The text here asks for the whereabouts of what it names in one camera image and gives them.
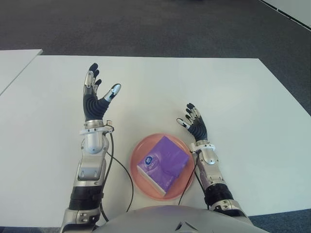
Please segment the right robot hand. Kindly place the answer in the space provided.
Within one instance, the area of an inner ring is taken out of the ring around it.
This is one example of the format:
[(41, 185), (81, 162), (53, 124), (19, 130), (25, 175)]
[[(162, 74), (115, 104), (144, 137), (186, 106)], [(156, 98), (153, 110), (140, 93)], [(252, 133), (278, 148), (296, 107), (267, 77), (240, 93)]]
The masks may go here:
[(187, 104), (187, 121), (182, 118), (177, 118), (176, 122), (194, 137), (195, 141), (208, 140), (207, 129), (199, 110), (192, 103)]

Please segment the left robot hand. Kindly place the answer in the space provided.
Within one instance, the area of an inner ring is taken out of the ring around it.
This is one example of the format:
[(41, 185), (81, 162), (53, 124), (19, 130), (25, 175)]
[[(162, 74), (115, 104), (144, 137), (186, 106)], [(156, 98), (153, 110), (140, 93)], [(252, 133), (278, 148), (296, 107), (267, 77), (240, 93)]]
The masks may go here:
[(117, 83), (102, 98), (98, 98), (98, 87), (102, 83), (101, 79), (97, 80), (100, 73), (98, 67), (97, 63), (93, 63), (86, 73), (83, 87), (83, 110), (86, 121), (102, 120), (111, 101), (121, 89), (121, 84)]

